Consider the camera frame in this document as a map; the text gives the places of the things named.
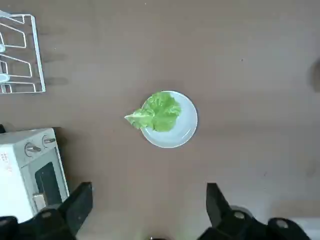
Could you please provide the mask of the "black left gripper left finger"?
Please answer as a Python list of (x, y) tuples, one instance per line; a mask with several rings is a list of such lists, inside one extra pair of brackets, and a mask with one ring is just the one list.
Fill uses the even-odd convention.
[(0, 218), (2, 240), (75, 240), (93, 209), (91, 182), (82, 182), (57, 207), (45, 207), (31, 219), (18, 222), (15, 216)]

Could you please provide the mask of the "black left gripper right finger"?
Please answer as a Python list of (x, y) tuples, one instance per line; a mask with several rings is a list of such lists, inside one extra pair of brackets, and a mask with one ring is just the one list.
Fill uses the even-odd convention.
[(262, 223), (246, 209), (233, 209), (216, 183), (206, 185), (206, 212), (211, 226), (201, 240), (309, 240), (294, 221), (275, 217)]

